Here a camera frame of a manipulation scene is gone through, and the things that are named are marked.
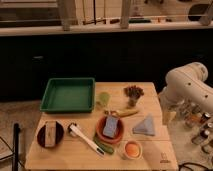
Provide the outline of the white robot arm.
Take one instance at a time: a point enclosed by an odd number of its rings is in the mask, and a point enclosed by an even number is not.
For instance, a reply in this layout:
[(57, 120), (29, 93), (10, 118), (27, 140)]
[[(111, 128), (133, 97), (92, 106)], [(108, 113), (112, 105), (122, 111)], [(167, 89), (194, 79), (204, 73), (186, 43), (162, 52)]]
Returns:
[(164, 125), (173, 119), (176, 109), (185, 101), (213, 114), (213, 88), (205, 84), (207, 78), (207, 67), (200, 62), (174, 68), (166, 74), (166, 86), (158, 94)]

